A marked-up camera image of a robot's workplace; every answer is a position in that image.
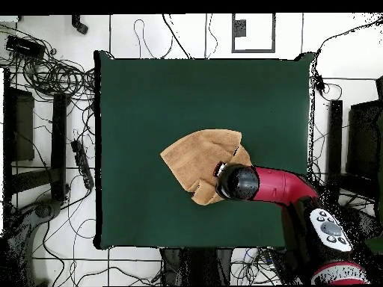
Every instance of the towel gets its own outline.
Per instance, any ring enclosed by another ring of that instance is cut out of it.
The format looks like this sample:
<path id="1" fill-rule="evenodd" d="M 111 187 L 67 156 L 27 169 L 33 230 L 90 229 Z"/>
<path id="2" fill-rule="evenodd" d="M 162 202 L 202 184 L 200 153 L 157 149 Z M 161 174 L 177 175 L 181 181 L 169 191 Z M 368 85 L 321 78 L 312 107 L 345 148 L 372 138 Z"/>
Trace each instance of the towel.
<path id="1" fill-rule="evenodd" d="M 208 205 L 223 200 L 215 192 L 214 170 L 220 161 L 251 165 L 240 132 L 226 129 L 201 130 L 171 144 L 161 157 L 193 201 Z"/>

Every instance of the green table cover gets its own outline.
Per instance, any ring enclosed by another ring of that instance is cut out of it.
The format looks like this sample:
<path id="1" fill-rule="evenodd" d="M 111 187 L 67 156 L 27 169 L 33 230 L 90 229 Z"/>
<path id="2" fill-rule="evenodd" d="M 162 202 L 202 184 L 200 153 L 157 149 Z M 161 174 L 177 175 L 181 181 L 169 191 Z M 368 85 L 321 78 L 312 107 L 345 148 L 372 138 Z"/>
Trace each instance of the green table cover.
<path id="1" fill-rule="evenodd" d="M 305 174 L 313 54 L 297 61 L 130 60 L 105 52 L 94 57 L 100 80 L 101 248 L 284 245 L 278 206 L 199 206 L 159 154 L 192 132 L 232 129 L 242 133 L 255 165 Z"/>

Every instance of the floor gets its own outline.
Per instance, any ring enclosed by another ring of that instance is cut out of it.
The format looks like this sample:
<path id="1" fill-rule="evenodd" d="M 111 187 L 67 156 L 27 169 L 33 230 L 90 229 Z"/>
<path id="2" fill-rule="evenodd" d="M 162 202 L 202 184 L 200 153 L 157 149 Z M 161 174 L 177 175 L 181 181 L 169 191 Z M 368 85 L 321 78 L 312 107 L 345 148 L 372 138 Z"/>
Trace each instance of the floor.
<path id="1" fill-rule="evenodd" d="M 184 49 L 194 58 L 203 58 L 205 49 L 205 13 L 187 15 L 166 15 L 176 37 Z M 89 27 L 86 35 L 82 35 L 71 25 L 71 16 L 24 16 L 17 24 L 17 29 L 44 39 L 57 50 L 57 59 L 66 59 L 80 64 L 85 70 L 94 67 L 94 50 L 105 50 L 115 58 L 151 58 L 161 57 L 167 53 L 171 45 L 171 34 L 161 15 L 113 15 L 113 16 L 81 16 L 82 22 Z M 282 58 L 293 59 L 301 52 L 316 52 L 323 41 L 333 35 L 343 33 L 359 25 L 374 21 L 376 15 L 370 13 L 276 13 L 275 53 L 231 53 L 231 14 L 207 15 L 211 31 L 206 37 L 206 55 L 210 58 Z M 257 20 L 257 17 L 246 16 L 243 19 Z M 342 87 L 343 122 L 347 123 L 348 111 L 351 105 L 375 100 L 378 98 L 374 80 L 383 75 L 383 25 L 363 28 L 359 31 L 335 37 L 322 46 L 317 69 L 327 84 L 337 84 Z M 184 52 L 173 43 L 166 58 L 185 58 Z M 23 83 L 18 76 L 18 84 Z M 340 90 L 333 85 L 328 86 L 327 99 L 336 99 Z M 315 124 L 314 140 L 327 131 L 328 101 L 317 92 L 315 95 Z M 82 111 L 88 106 L 87 101 L 80 101 L 78 107 L 67 117 L 67 137 L 76 138 L 84 128 Z M 52 106 L 46 102 L 35 102 L 34 142 L 40 150 L 43 160 L 50 164 L 50 138 L 48 130 L 52 127 L 46 118 L 52 117 Z M 88 125 L 93 129 L 94 122 L 90 119 Z M 347 128 L 343 129 L 343 163 L 346 159 Z M 91 135 L 84 138 L 87 147 L 89 165 L 94 167 L 94 145 Z M 314 155 L 322 172 L 325 172 L 326 138 L 314 144 Z M 41 160 L 36 155 L 35 160 L 19 162 L 14 173 L 22 173 L 41 167 Z M 67 147 L 67 182 L 72 183 L 70 201 L 82 198 L 86 189 L 82 178 L 76 177 L 78 171 L 74 155 Z M 25 206 L 49 190 L 42 186 L 21 194 L 14 195 L 13 204 Z M 79 229 L 77 236 L 67 222 L 71 217 L 73 228 Z M 151 278 L 160 268 L 160 255 L 157 249 L 114 247 L 110 250 L 96 250 L 92 244 L 94 235 L 95 194 L 94 192 L 81 204 L 75 204 L 51 222 L 46 246 L 57 256 L 65 259 L 64 272 L 56 285 L 73 287 L 69 278 L 76 260 L 76 282 L 85 274 L 105 271 L 104 273 L 87 276 L 79 286 L 128 286 L 136 281 L 134 277 L 124 276 L 118 269 L 140 278 Z M 34 272 L 38 279 L 50 280 L 50 285 L 61 271 L 62 264 L 52 258 L 42 247 L 42 239 L 46 233 L 46 224 L 42 225 L 34 239 Z M 235 249 L 233 261 L 243 259 L 246 249 Z"/>

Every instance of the black equipment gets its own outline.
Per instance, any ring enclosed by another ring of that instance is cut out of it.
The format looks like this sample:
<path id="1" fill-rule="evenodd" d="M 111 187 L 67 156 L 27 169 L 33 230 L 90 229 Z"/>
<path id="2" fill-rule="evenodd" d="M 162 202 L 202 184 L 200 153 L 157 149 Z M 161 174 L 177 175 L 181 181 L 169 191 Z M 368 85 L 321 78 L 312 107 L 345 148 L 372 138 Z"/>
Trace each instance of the black equipment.
<path id="1" fill-rule="evenodd" d="M 88 27 L 81 23 L 80 16 L 72 15 L 72 26 L 81 34 L 88 32 Z"/>
<path id="2" fill-rule="evenodd" d="M 20 53 L 21 55 L 30 58 L 44 58 L 45 47 L 39 43 L 31 42 L 13 35 L 8 36 L 7 45 L 5 46 L 8 51 Z"/>
<path id="3" fill-rule="evenodd" d="M 51 167 L 42 170 L 12 175 L 11 162 L 17 159 L 13 150 L 19 149 L 16 143 L 19 136 L 33 143 L 33 126 L 29 119 L 27 124 L 16 124 L 17 112 L 21 109 L 20 99 L 31 101 L 28 93 L 10 87 L 10 71 L 4 71 L 4 190 L 3 222 L 4 234 L 0 237 L 0 283 L 2 286 L 34 286 L 31 269 L 31 248 L 36 228 L 58 215 L 64 203 L 69 185 L 66 182 L 66 140 L 67 140 L 67 106 L 70 98 L 63 93 L 54 95 L 52 116 L 52 154 Z M 12 195 L 41 185 L 51 185 L 50 200 L 32 203 L 20 209 L 12 206 Z"/>

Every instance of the cable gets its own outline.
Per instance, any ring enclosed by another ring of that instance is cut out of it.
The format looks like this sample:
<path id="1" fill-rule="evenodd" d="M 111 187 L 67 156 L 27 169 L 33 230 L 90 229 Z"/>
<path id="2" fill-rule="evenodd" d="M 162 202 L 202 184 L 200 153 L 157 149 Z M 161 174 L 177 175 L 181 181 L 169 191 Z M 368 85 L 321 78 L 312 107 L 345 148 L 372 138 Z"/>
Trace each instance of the cable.
<path id="1" fill-rule="evenodd" d="M 68 206 L 74 205 L 75 203 L 84 200 L 84 199 L 85 199 L 86 197 L 88 197 L 90 194 L 91 194 L 91 191 L 88 191 L 88 192 L 86 193 L 86 195 L 83 196 L 83 198 L 81 198 L 81 199 L 75 201 L 74 203 L 70 203 Z M 72 217 L 72 216 L 75 214 L 75 212 L 77 211 L 77 209 L 79 208 L 79 206 L 77 206 L 76 210 L 70 215 L 70 217 Z M 56 231 L 54 231 L 54 232 L 53 232 L 53 233 L 46 239 L 46 242 L 47 242 L 47 241 L 48 241 L 48 240 L 49 240 L 49 239 L 50 239 L 50 238 L 51 238 L 51 237 L 52 237 L 58 230 L 60 230 L 60 229 L 64 226 L 64 224 L 66 224 L 67 222 L 68 222 L 68 220 L 66 220 L 63 224 L 61 224 L 61 226 L 60 226 L 58 229 L 56 229 Z M 43 246 L 43 244 L 40 244 L 38 247 L 36 247 L 36 248 L 33 250 L 32 254 L 33 254 L 34 252 L 36 252 L 37 249 L 39 249 L 41 246 Z"/>
<path id="2" fill-rule="evenodd" d="M 268 252 L 269 249 L 265 249 L 262 247 L 255 248 L 257 250 L 257 253 L 255 256 L 249 256 L 248 251 L 250 249 L 246 249 L 244 258 L 241 260 L 236 260 L 230 263 L 230 275 L 233 276 L 236 279 L 236 284 L 239 285 L 239 282 L 241 282 L 241 285 L 244 285 L 244 281 L 247 280 L 247 285 L 258 285 L 258 284 L 265 284 L 265 283 L 271 283 L 272 285 L 275 285 L 274 282 L 279 281 L 279 279 L 275 279 L 278 277 L 276 274 L 276 271 L 269 268 L 264 268 L 262 266 L 262 263 L 267 262 L 267 264 L 271 264 L 272 261 L 266 260 L 266 254 L 265 252 Z M 251 261 L 247 262 L 246 257 L 250 257 Z M 241 265 L 241 269 L 237 275 L 235 275 L 232 271 L 233 265 Z M 267 277 L 267 275 L 263 271 L 271 271 L 275 275 L 273 277 Z M 261 273 L 266 277 L 266 281 L 257 282 L 256 279 Z"/>
<path id="3" fill-rule="evenodd" d="M 65 263 L 64 263 L 64 261 L 63 261 L 62 259 L 60 259 L 58 256 L 56 256 L 56 255 L 53 254 L 51 251 L 49 251 L 48 248 L 47 248 L 46 245 L 45 245 L 45 242 L 46 242 L 46 236 L 48 235 L 48 232 L 49 232 L 50 221 L 48 221 L 47 224 L 48 224 L 48 226 L 47 226 L 45 235 L 44 235 L 44 237 L 43 237 L 43 246 L 44 246 L 44 249 L 45 249 L 45 251 L 46 251 L 50 256 L 53 256 L 54 258 L 58 259 L 58 260 L 61 262 L 61 264 L 63 265 L 63 268 L 61 269 L 60 274 L 57 275 L 55 281 L 54 281 L 53 284 L 52 284 L 52 287 L 55 287 L 55 284 L 56 284 L 56 282 L 58 281 L 58 278 L 59 278 L 59 277 L 62 275 L 62 273 L 64 272 L 64 269 L 65 269 Z"/>
<path id="4" fill-rule="evenodd" d="M 145 40 L 145 36 L 144 36 L 144 29 L 145 29 L 145 22 L 142 20 L 142 19 L 136 19 L 135 20 L 135 23 L 137 23 L 138 21 L 141 21 L 142 22 L 142 24 L 143 24 L 143 26 L 142 26 L 142 39 L 143 39 L 143 41 L 144 41 L 144 44 L 145 44 L 145 46 L 146 46 L 146 48 L 147 48 L 147 51 L 150 53 L 150 56 L 152 57 L 152 58 L 155 58 L 154 56 L 153 56 L 153 54 L 152 54 L 152 52 L 149 50 L 149 47 L 147 46 L 147 42 L 146 42 L 146 40 Z M 140 47 L 140 58 L 141 58 L 141 40 L 140 40 L 140 37 L 138 36 L 138 34 L 137 34 L 137 31 L 135 30 L 135 23 L 133 24 L 133 31 L 135 32 L 135 36 L 137 37 L 137 40 L 138 40 L 138 45 L 139 45 L 139 47 Z M 166 56 L 168 56 L 168 54 L 171 52 L 171 49 L 172 49 L 172 47 L 173 47 L 173 35 L 172 35 L 172 37 L 171 37 L 171 47 L 169 48 L 169 50 L 163 55 L 163 56 L 161 56 L 160 58 L 161 59 L 164 59 Z"/>
<path id="5" fill-rule="evenodd" d="M 38 92 L 47 96 L 53 96 L 55 93 L 66 93 L 75 99 L 75 96 L 80 94 L 80 90 L 82 88 L 89 91 L 87 95 L 93 95 L 94 70 L 88 70 L 85 72 L 82 66 L 76 62 L 68 60 L 59 61 L 55 59 L 52 54 L 48 53 L 52 51 L 52 46 L 50 46 L 50 44 L 45 40 L 39 40 L 29 34 L 21 32 L 20 30 L 7 27 L 6 25 L 0 26 L 17 31 L 21 34 L 25 34 L 26 36 L 23 38 L 30 40 L 31 42 L 39 43 L 45 47 L 46 50 L 44 52 L 43 60 L 20 55 L 20 60 L 24 63 L 24 65 L 16 65 L 16 75 L 18 73 L 18 67 L 22 67 L 24 79 L 29 87 L 36 90 L 37 95 L 41 99 L 44 98 L 40 96 Z M 8 65 L 9 67 L 13 66 L 13 59 L 10 61 Z"/>
<path id="6" fill-rule="evenodd" d="M 82 278 L 80 278 L 80 280 L 76 283 L 76 287 L 79 287 L 79 284 L 80 282 L 85 278 L 85 277 L 90 277 L 90 276 L 95 276 L 95 275 L 100 275 L 102 273 L 105 273 L 106 271 L 108 270 L 118 270 L 119 272 L 121 272 L 122 274 L 128 276 L 128 277 L 132 277 L 132 278 L 135 278 L 137 281 L 143 283 L 144 285 L 147 285 L 147 286 L 154 286 L 153 284 L 150 284 L 150 281 L 146 278 L 140 278 L 140 277 L 137 277 L 135 275 L 132 275 L 132 274 L 129 274 L 127 272 L 124 272 L 123 270 L 121 270 L 120 268 L 117 268 L 115 266 L 111 266 L 109 269 L 105 269 L 103 271 L 100 271 L 100 272 L 97 272 L 97 273 L 89 273 L 89 274 L 85 274 L 82 276 Z"/>
<path id="7" fill-rule="evenodd" d="M 215 40 L 215 48 L 214 48 L 213 53 L 210 53 L 209 56 L 207 57 L 207 59 L 209 59 L 210 56 L 211 56 L 212 54 L 215 53 L 215 51 L 217 50 L 217 47 L 218 47 L 218 40 L 217 40 L 217 37 L 215 37 L 214 34 L 212 33 L 212 30 L 210 30 L 210 25 L 211 25 L 211 24 L 212 24 L 212 15 L 210 16 L 209 32 L 210 32 L 210 34 L 212 35 L 212 37 L 214 37 L 214 40 Z"/>
<path id="8" fill-rule="evenodd" d="M 340 95 L 339 95 L 336 99 L 332 99 L 332 100 L 339 100 L 339 99 L 340 99 L 340 97 L 342 96 L 342 87 L 341 87 L 340 85 L 338 85 L 338 84 L 328 84 L 328 83 L 324 83 L 324 85 L 327 85 L 327 86 L 328 86 L 328 92 L 327 92 L 327 93 L 330 92 L 330 85 L 331 85 L 331 86 L 336 86 L 336 87 L 338 87 L 338 88 L 340 89 Z M 322 90 L 320 90 L 320 89 L 318 89 L 318 91 L 319 91 L 320 96 L 321 96 L 323 99 L 325 99 L 325 100 L 327 100 L 327 101 L 329 101 L 329 102 L 331 101 L 331 100 L 329 100 L 329 99 L 327 99 L 326 97 L 323 96 L 323 94 L 327 94 L 325 91 L 322 91 Z"/>
<path id="9" fill-rule="evenodd" d="M 75 245 L 76 245 L 76 238 L 77 238 L 77 235 L 79 235 L 79 236 L 81 236 L 82 238 L 84 238 L 82 235 L 80 235 L 79 234 L 79 230 L 81 229 L 81 227 L 82 227 L 82 225 L 84 224 L 84 223 L 86 223 L 87 221 L 90 221 L 90 220 L 94 220 L 94 221 L 96 221 L 96 219 L 85 219 L 84 221 L 82 221 L 82 223 L 79 225 L 79 228 L 75 231 L 75 239 L 74 239 L 74 241 L 73 241 L 73 258 L 75 258 Z M 76 285 L 76 282 L 75 282 L 75 280 L 76 280 L 76 276 L 75 276 L 75 269 L 76 269 L 76 267 L 73 269 L 73 274 L 71 274 L 71 275 L 73 275 L 73 278 L 71 277 L 71 280 L 72 280 L 72 282 L 73 282 L 73 286 L 76 286 L 76 287 L 78 287 L 77 285 Z"/>
<path id="10" fill-rule="evenodd" d="M 171 29 L 171 27 L 169 26 L 168 22 L 166 21 L 166 18 L 165 18 L 165 15 L 162 14 L 162 19 L 164 20 L 165 24 L 167 25 L 167 27 L 169 28 L 170 32 L 171 32 L 171 35 L 173 35 L 173 37 L 176 39 L 176 42 L 178 43 L 178 45 L 180 46 L 180 48 L 182 49 L 182 51 L 185 53 L 186 57 L 188 59 L 191 59 L 191 56 L 186 53 L 186 50 L 183 48 L 183 46 L 181 45 L 181 43 L 179 42 L 179 40 L 177 39 L 177 37 L 174 35 L 174 32 L 173 30 Z"/>
<path id="11" fill-rule="evenodd" d="M 37 198 L 36 198 L 36 200 L 35 200 L 35 202 L 37 202 L 38 199 L 39 199 L 41 196 L 43 196 L 46 192 L 48 192 L 48 191 L 50 191 L 50 190 L 51 190 L 51 188 L 47 189 L 46 191 L 44 191 L 43 193 L 41 193 L 40 195 L 38 195 Z"/>

